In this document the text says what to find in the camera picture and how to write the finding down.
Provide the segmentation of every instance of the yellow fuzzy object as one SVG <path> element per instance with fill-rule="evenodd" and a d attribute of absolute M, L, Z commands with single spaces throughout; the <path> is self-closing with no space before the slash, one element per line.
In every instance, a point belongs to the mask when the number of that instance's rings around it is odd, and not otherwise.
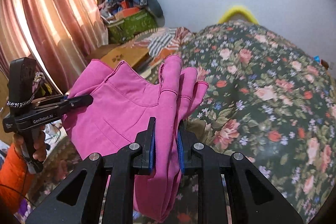
<path fill-rule="evenodd" d="M 254 15 L 244 6 L 241 5 L 235 5 L 229 10 L 225 12 L 225 14 L 220 18 L 218 21 L 218 24 L 222 24 L 224 22 L 228 22 L 231 17 L 233 17 L 236 14 L 243 15 L 249 22 L 252 22 L 254 24 L 259 24 L 257 19 L 254 17 Z"/>

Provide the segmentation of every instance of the satin curtain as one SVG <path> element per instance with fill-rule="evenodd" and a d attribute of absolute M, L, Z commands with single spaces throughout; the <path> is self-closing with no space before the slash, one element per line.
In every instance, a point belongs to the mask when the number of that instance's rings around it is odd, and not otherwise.
<path fill-rule="evenodd" d="M 85 57 L 108 43 L 97 0 L 0 0 L 0 21 L 0 66 L 5 74 L 11 60 L 34 54 L 36 47 L 62 92 L 85 69 Z"/>

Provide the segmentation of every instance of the triangular cutout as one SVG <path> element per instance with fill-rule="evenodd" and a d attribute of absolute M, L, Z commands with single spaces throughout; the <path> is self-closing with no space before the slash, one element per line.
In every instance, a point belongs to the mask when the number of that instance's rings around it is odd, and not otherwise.
<path fill-rule="evenodd" d="M 254 203 L 256 205 L 261 205 L 273 200 L 272 193 L 258 180 L 258 178 L 250 170 L 246 170 L 245 174 L 252 192 Z"/>
<path fill-rule="evenodd" d="M 66 203 L 70 206 L 75 206 L 78 200 L 79 193 L 81 192 L 87 171 L 82 170 L 78 176 L 71 182 L 59 195 L 57 200 Z"/>

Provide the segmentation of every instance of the pink fabric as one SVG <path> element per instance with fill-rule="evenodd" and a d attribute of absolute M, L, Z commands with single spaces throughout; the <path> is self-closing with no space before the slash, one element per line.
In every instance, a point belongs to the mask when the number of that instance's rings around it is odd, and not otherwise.
<path fill-rule="evenodd" d="M 202 102 L 208 84 L 197 82 L 197 70 L 182 70 L 182 60 L 169 56 L 159 69 L 159 84 L 141 78 L 125 61 L 113 71 L 92 60 L 71 89 L 69 98 L 91 94 L 93 103 L 63 117 L 63 126 L 84 159 L 93 152 L 108 155 L 134 142 L 156 117 L 156 168 L 137 176 L 134 209 L 159 222 L 173 207 L 181 173 L 177 127 Z"/>

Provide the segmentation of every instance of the human hand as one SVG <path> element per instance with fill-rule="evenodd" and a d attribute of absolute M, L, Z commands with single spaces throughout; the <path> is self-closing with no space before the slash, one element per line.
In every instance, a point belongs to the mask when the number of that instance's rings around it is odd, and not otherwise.
<path fill-rule="evenodd" d="M 42 131 L 44 130 L 44 126 L 40 127 L 40 135 L 37 140 L 34 142 L 34 148 L 36 149 L 35 153 L 33 154 L 33 158 L 38 161 L 44 161 L 47 157 L 47 150 L 46 144 L 44 143 L 45 140 L 45 133 Z M 13 135 L 13 144 L 15 148 L 15 152 L 22 156 L 21 145 L 24 143 L 24 139 L 19 134 Z"/>

